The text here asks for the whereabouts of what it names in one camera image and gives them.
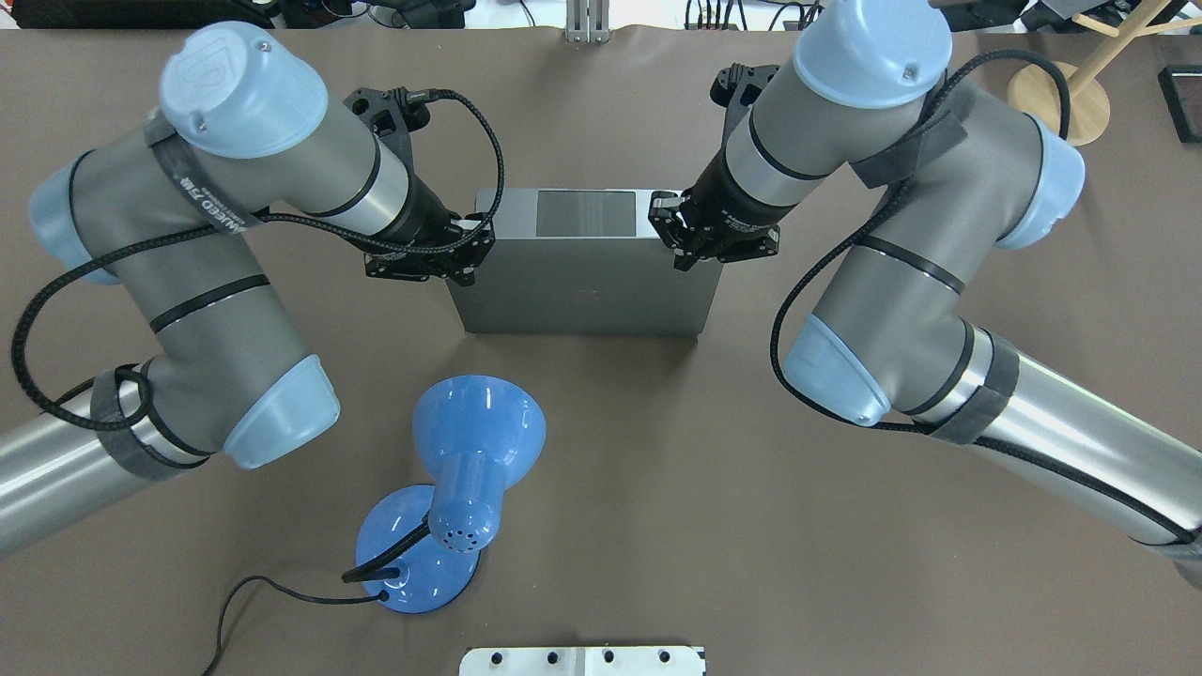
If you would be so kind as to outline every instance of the silver bracket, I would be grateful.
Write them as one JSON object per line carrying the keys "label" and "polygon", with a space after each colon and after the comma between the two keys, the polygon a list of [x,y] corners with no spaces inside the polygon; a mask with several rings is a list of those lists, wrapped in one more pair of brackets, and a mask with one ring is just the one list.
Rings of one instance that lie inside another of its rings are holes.
{"label": "silver bracket", "polygon": [[476,648],[459,676],[706,676],[706,648],[599,646]]}
{"label": "silver bracket", "polygon": [[684,197],[680,197],[679,195],[676,197],[656,197],[651,200],[651,208],[680,210],[680,204],[683,203]]}
{"label": "silver bracket", "polygon": [[567,0],[569,42],[609,42],[609,0]]}

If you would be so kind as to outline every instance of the blue desk lamp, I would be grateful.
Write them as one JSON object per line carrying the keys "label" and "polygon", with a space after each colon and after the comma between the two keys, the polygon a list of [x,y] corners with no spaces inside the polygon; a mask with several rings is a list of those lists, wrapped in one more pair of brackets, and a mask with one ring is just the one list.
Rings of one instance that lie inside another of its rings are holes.
{"label": "blue desk lamp", "polygon": [[542,409],[512,383],[460,375],[427,390],[413,443],[434,485],[407,486],[371,509],[355,546],[358,565],[343,581],[386,592],[380,603],[397,612],[454,600],[496,538],[505,491],[530,472],[546,438]]}

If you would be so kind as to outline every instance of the robotic arm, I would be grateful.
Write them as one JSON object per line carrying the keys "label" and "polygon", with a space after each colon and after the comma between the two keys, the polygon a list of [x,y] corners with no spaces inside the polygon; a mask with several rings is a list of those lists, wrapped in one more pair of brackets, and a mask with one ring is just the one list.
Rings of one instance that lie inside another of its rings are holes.
{"label": "robotic arm", "polygon": [[[218,451],[256,468],[334,423],[339,404],[317,356],[230,236],[267,220],[314,224],[269,204],[322,219],[364,251],[369,275],[471,284],[493,242],[489,219],[460,220],[412,171],[409,131],[439,97],[458,95],[361,89],[339,105],[268,32],[215,24],[168,61],[143,129],[37,189],[35,232],[67,268],[171,243],[88,274],[125,286],[163,351],[0,435],[0,556]],[[23,342],[13,361],[24,364]],[[37,401],[32,380],[22,385]]]}
{"label": "robotic arm", "polygon": [[[968,445],[1202,588],[1202,453],[956,313],[994,247],[1067,214],[1084,162],[970,81],[942,88],[950,57],[923,1],[835,0],[779,70],[719,76],[722,149],[690,190],[657,195],[651,221],[688,269],[774,254],[780,219],[845,162],[888,184],[784,362],[791,391],[855,425]],[[916,425],[881,423],[889,410]]]}

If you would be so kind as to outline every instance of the power cord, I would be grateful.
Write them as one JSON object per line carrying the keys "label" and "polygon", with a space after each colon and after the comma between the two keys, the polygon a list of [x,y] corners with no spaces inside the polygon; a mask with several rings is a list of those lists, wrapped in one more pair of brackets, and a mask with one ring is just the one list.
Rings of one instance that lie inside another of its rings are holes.
{"label": "power cord", "polygon": [[272,580],[270,577],[268,577],[266,575],[250,575],[248,577],[244,577],[240,582],[238,582],[237,585],[233,586],[233,589],[231,589],[230,594],[226,597],[225,604],[221,606],[221,615],[218,616],[218,647],[213,651],[213,659],[209,662],[209,665],[204,668],[204,672],[202,674],[202,676],[212,676],[216,671],[218,664],[221,663],[221,657],[225,654],[225,641],[222,640],[221,634],[222,634],[222,631],[225,629],[225,615],[226,615],[226,611],[230,610],[230,603],[233,601],[233,597],[243,587],[245,587],[246,585],[249,585],[251,582],[255,582],[255,581],[267,582],[276,592],[287,594],[287,595],[292,597],[293,599],[297,599],[297,600],[300,600],[300,601],[305,601],[305,603],[311,603],[311,604],[320,604],[320,605],[355,605],[355,604],[365,604],[365,603],[371,603],[371,601],[386,601],[386,600],[388,600],[388,592],[383,591],[383,589],[381,589],[380,593],[375,594],[374,597],[355,597],[355,598],[350,598],[350,599],[338,599],[338,598],[331,599],[331,598],[326,598],[326,597],[311,597],[309,594],[302,594],[300,592],[297,592],[296,589],[292,589],[290,587],[285,587],[284,585],[280,585],[279,582],[276,582],[275,580]]}
{"label": "power cord", "polygon": [[371,561],[364,562],[346,573],[343,574],[343,582],[365,582],[368,580],[392,580],[400,575],[400,571],[395,568],[385,568],[393,561],[397,561],[405,552],[413,548],[417,542],[421,542],[430,534],[429,514],[422,516],[422,522],[417,524],[416,528],[405,533],[400,540],[397,540],[385,551],[371,557]]}
{"label": "power cord", "polygon": [[[480,112],[480,108],[477,108],[466,96],[451,89],[427,89],[423,91],[411,91],[409,93],[407,99],[409,100],[406,102],[410,105],[427,103],[432,101],[442,101],[447,99],[458,101],[460,105],[468,108],[468,112],[470,112],[474,118],[476,118],[476,121],[480,123],[481,128],[484,130],[484,134],[488,136],[488,141],[493,147],[493,153],[496,156],[496,192],[493,196],[492,204],[484,213],[480,224],[476,225],[476,227],[464,233],[463,237],[460,237],[458,241],[452,242],[450,244],[442,244],[439,247],[406,247],[392,242],[386,242],[383,239],[376,239],[367,235],[361,235],[358,232],[339,227],[337,225],[326,223],[323,220],[303,217],[299,214],[264,213],[260,215],[260,220],[264,223],[270,223],[270,221],[296,223],[317,230],[323,230],[326,232],[332,232],[346,239],[355,239],[357,242],[371,244],[381,249],[387,249],[389,251],[398,251],[404,254],[442,254],[447,251],[453,251],[459,247],[466,244],[468,242],[471,242],[476,237],[476,235],[480,233],[481,230],[490,226],[493,219],[496,217],[496,210],[501,206],[501,195],[505,191],[505,158],[501,154],[501,144],[500,141],[496,138],[496,132],[493,131],[493,126],[488,124],[488,119],[484,118],[484,114]],[[150,415],[150,413],[154,410],[154,389],[151,387],[149,379],[147,379],[144,374],[138,373],[130,368],[118,369],[115,375],[118,380],[118,387],[123,381],[132,381],[136,383],[138,386],[139,403],[137,409],[135,409],[132,414],[130,414],[129,416],[124,416],[117,421],[101,421],[76,415],[70,410],[67,410],[64,407],[64,404],[76,395],[87,390],[87,386],[81,385],[77,386],[76,389],[72,389],[72,391],[67,393],[71,395],[70,397],[63,396],[59,397],[58,399],[52,399],[49,396],[47,396],[46,392],[43,392],[42,389],[37,386],[29,369],[26,351],[29,346],[30,332],[34,328],[34,322],[37,320],[37,316],[41,314],[42,309],[46,308],[46,304],[50,301],[50,298],[54,297],[54,295],[58,293],[59,291],[63,291],[71,283],[77,281],[83,277],[93,272],[96,272],[97,269],[113,265],[132,255],[141,254],[143,251],[150,251],[154,249],[160,249],[162,247],[182,244],[184,242],[190,242],[200,237],[208,237],[209,235],[213,235],[215,232],[218,231],[212,225],[204,225],[200,227],[194,227],[191,230],[185,230],[183,232],[165,235],[162,237],[155,237],[142,242],[136,242],[126,247],[121,247],[120,249],[109,251],[108,254],[105,254],[102,256],[97,256],[83,263],[82,266],[78,266],[73,269],[70,269],[60,274],[49,284],[43,286],[37,293],[35,293],[34,297],[29,301],[29,304],[25,306],[25,310],[22,313],[20,318],[17,320],[17,327],[13,330],[12,345],[8,351],[13,374],[16,375],[17,383],[20,385],[20,389],[25,393],[25,396],[31,402],[34,402],[34,404],[37,405],[37,408],[41,409],[43,413],[48,413],[54,417],[64,422],[67,422],[70,425],[73,425],[76,427],[82,427],[84,429],[91,429],[95,432],[117,432],[120,429],[129,429],[135,425],[137,425],[142,419]]]}
{"label": "power cord", "polygon": [[332,16],[332,17],[338,17],[340,19],[357,19],[357,18],[362,17],[363,14],[368,13],[369,11],[371,11],[371,5],[367,5],[365,7],[363,7],[362,10],[359,10],[359,12],[356,13],[356,14],[339,14],[338,12],[335,12],[335,11],[333,11],[333,10],[329,8],[329,4],[326,0],[321,0],[321,8],[326,10],[326,12],[329,13],[329,16]]}
{"label": "power cord", "polygon": [[780,8],[776,10],[775,16],[772,17],[772,23],[768,24],[768,30],[769,31],[772,29],[776,28],[776,20],[780,19],[780,14],[785,13],[785,10],[787,10],[790,7],[797,7],[797,22],[798,22],[798,24],[803,24],[805,22],[805,6],[804,5],[802,5],[801,2],[783,2],[783,4],[780,4]]}
{"label": "power cord", "polygon": [[534,28],[537,22],[534,20],[534,14],[530,13],[530,7],[526,7],[525,0],[518,0],[518,5],[522,5],[522,11],[526,14],[526,20],[530,22],[530,28]]}
{"label": "power cord", "polygon": [[[739,5],[739,19],[743,23],[743,30],[746,30],[748,29],[748,16],[746,16],[746,12],[743,11],[743,0],[738,0],[738,5]],[[726,2],[726,16],[722,17],[722,30],[730,30],[731,29],[731,12],[733,10],[734,10],[734,1],[733,0],[728,0]]]}
{"label": "power cord", "polygon": [[385,28],[391,28],[391,29],[394,29],[394,30],[403,30],[403,29],[409,28],[409,24],[406,24],[406,23],[401,23],[400,25],[397,25],[397,23],[395,23],[397,22],[397,17],[400,16],[400,12],[398,12],[397,10],[392,11],[392,14],[388,17],[388,23],[381,22],[379,18],[376,18],[375,12],[373,11],[376,7],[377,7],[377,5],[369,5],[368,10],[367,10],[368,18],[371,19],[373,22],[375,22],[376,25],[382,25]]}
{"label": "power cord", "polygon": [[[1039,54],[1034,54],[1022,49],[999,49],[994,52],[987,52],[984,54],[981,54],[971,59],[969,63],[964,64],[964,66],[962,66],[958,71],[956,71],[956,73],[953,73],[951,77],[947,78],[944,85],[930,100],[930,102],[923,111],[923,114],[920,115],[918,121],[915,123],[915,125],[906,134],[909,135],[910,132],[917,130],[927,120],[929,120],[939,111],[939,108],[944,105],[944,102],[947,101],[947,97],[951,95],[952,90],[960,82],[963,82],[964,78],[969,76],[970,72],[972,72],[974,70],[976,70],[977,67],[988,61],[998,59],[1024,60],[1035,64],[1052,77],[1057,87],[1058,96],[1060,99],[1060,124],[1058,135],[1060,136],[1060,138],[1067,138],[1070,115],[1072,111],[1069,97],[1069,84],[1065,81],[1064,73],[1060,72],[1060,69],[1058,69],[1055,64],[1053,64],[1048,59]],[[847,238],[845,238],[843,242],[840,242],[833,249],[831,249],[825,256],[822,256],[822,259],[819,260],[819,262],[815,263],[814,267],[811,267],[802,277],[802,279],[797,283],[797,285],[793,286],[793,289],[785,297],[784,302],[780,306],[780,309],[776,312],[775,319],[773,320],[772,334],[768,342],[768,357],[772,362],[772,372],[776,376],[776,380],[790,395],[792,395],[795,398],[804,403],[810,409],[832,420],[843,422],[845,425],[855,425],[855,423],[840,417],[839,415],[826,409],[817,402],[810,399],[801,391],[798,391],[796,387],[793,387],[793,385],[789,383],[789,380],[785,378],[785,373],[780,366],[781,326],[785,322],[785,318],[789,314],[789,310],[797,301],[797,297],[814,280],[814,278],[816,278],[822,272],[823,268],[831,265],[831,262],[838,259],[844,251],[855,247],[859,241],[862,241],[874,230],[876,230],[877,227],[887,223],[891,218],[893,218],[893,215],[895,215],[897,212],[900,210],[900,208],[905,204],[906,197],[909,196],[911,189],[912,189],[912,182],[909,178],[899,180],[893,186],[891,186],[889,195],[885,201],[885,203],[880,207],[880,209],[877,209],[876,213],[874,213],[871,218],[869,218],[868,221],[864,223],[864,225],[862,225],[858,230],[852,232]],[[906,432],[914,434],[929,434],[935,431],[935,426],[933,425],[897,423],[897,422],[877,422],[876,425],[873,425],[871,427],[867,428],[881,429],[885,432]],[[1150,505],[1139,502],[1135,497],[1129,496],[1123,491],[1119,491],[1118,488],[1108,484],[1105,484],[1099,479],[1090,476],[1089,474],[1085,474],[1071,466],[1067,466],[1065,463],[1049,458],[1042,453],[1039,453],[1033,449],[1023,446],[1022,444],[1014,444],[1012,441],[1006,441],[1004,439],[994,439],[988,437],[981,437],[975,441],[972,441],[972,444],[1034,464],[1047,472],[1057,474],[1064,479],[1073,481],[1085,488],[1093,490],[1131,509],[1136,514],[1139,514],[1144,518],[1164,528],[1166,532],[1173,534],[1177,538],[1177,544],[1189,544],[1195,541],[1198,536],[1196,533],[1189,530],[1188,528],[1183,528],[1182,526],[1177,524],[1164,514],[1156,511]]]}

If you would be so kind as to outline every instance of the black box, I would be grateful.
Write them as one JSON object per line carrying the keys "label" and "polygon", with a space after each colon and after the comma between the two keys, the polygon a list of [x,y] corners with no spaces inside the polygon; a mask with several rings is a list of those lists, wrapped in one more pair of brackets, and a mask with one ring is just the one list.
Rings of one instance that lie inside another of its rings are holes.
{"label": "black box", "polygon": [[1168,66],[1160,89],[1182,143],[1202,143],[1202,66]]}
{"label": "black box", "polygon": [[195,29],[237,19],[272,28],[248,0],[14,0],[20,28]]}

